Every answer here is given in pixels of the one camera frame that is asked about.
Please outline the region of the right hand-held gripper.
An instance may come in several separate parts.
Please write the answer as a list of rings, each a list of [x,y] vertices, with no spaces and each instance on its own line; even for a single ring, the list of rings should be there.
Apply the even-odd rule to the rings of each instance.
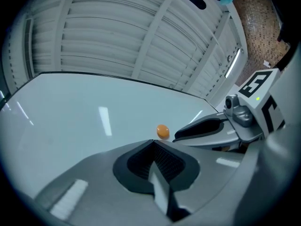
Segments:
[[[202,117],[177,133],[202,133],[174,139],[173,142],[211,150],[236,146],[267,137],[285,121],[270,89],[280,78],[278,69],[254,72],[234,95],[225,98],[224,113]]]

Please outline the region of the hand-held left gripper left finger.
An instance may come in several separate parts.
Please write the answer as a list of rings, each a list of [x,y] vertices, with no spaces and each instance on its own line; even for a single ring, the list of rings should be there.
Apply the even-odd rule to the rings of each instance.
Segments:
[[[50,211],[77,180],[87,183],[64,223],[72,226],[167,226],[168,218],[150,194],[128,191],[113,174],[113,164],[144,141],[91,155],[48,183],[35,202]]]

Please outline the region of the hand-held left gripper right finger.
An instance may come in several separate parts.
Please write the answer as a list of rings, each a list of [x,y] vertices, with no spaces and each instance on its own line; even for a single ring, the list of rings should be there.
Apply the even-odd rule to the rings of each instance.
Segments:
[[[229,182],[243,155],[154,141],[154,201],[172,222],[196,213]]]

